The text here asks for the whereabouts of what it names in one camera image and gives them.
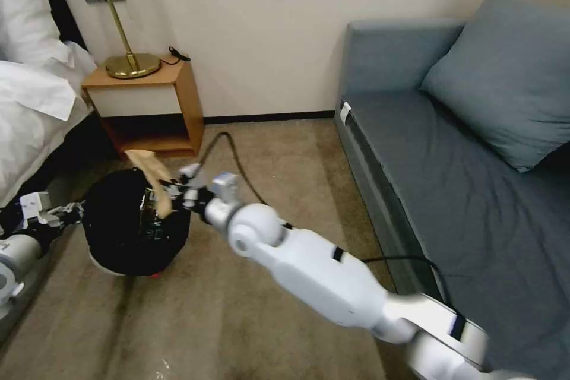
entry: lamp base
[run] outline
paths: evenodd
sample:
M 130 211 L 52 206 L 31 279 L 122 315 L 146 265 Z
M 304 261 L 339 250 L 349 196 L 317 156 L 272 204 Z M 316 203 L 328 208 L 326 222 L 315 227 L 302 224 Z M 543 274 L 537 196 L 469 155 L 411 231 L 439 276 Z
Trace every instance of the lamp base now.
M 160 70 L 161 65 L 160 58 L 149 53 L 112 56 L 105 61 L 107 74 L 120 79 L 144 77 Z

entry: beige carpet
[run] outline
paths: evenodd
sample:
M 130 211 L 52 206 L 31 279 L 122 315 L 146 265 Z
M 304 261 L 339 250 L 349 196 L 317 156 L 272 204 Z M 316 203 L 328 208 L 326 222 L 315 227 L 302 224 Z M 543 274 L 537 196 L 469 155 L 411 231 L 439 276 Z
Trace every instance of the beige carpet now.
M 358 257 L 379 254 L 331 120 L 209 126 L 204 145 L 221 130 L 233 134 L 252 182 L 282 218 Z M 175 170 L 190 161 L 166 163 Z M 94 166 L 83 186 L 119 166 Z M 224 170 L 236 171 L 225 141 L 205 168 L 209 177 Z M 254 200 L 245 187 L 243 195 Z M 385 267 L 374 270 L 390 287 Z M 188 244 L 158 279 L 101 273 L 78 227 L 0 359 L 2 380 L 403 377 L 400 351 L 322 319 L 196 216 Z

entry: sofa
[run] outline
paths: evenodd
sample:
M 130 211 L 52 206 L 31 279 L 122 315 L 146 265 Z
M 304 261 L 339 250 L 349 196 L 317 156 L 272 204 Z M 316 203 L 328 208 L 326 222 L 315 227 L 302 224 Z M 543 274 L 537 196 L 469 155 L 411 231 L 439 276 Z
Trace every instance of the sofa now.
M 383 253 L 438 264 L 454 305 L 490 336 L 489 367 L 568 379 L 570 149 L 517 172 L 421 91 L 463 25 L 350 23 L 338 133 Z M 397 292 L 440 298 L 425 263 L 388 267 Z

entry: wooden nightstand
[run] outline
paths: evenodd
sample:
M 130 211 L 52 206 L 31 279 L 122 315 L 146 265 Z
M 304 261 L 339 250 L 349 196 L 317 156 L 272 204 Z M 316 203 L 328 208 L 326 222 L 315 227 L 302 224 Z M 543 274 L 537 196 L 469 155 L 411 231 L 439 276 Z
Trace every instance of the wooden nightstand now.
M 204 122 L 190 62 L 163 62 L 156 73 L 131 80 L 109 77 L 99 67 L 84 80 L 83 89 L 121 157 L 133 148 L 162 157 L 200 152 Z

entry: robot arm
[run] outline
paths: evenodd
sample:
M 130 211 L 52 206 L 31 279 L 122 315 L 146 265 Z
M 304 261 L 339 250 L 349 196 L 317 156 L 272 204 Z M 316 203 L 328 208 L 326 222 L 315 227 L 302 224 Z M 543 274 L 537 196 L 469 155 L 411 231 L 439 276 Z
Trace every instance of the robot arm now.
M 330 321 L 365 328 L 382 341 L 410 343 L 408 364 L 419 378 L 529 379 L 506 372 L 483 373 L 487 335 L 476 324 L 424 294 L 389 293 L 366 264 L 324 237 L 288 226 L 267 205 L 243 205 L 237 176 L 218 176 L 210 191 L 195 171 L 196 167 L 181 171 L 183 184 L 162 183 L 175 209 L 200 214 L 238 255 L 263 265 L 279 285 Z M 49 205 L 38 194 L 22 204 L 27 228 L 0 240 L 0 318 L 2 306 L 17 297 L 26 273 L 49 244 L 83 216 L 80 203 L 46 210 Z

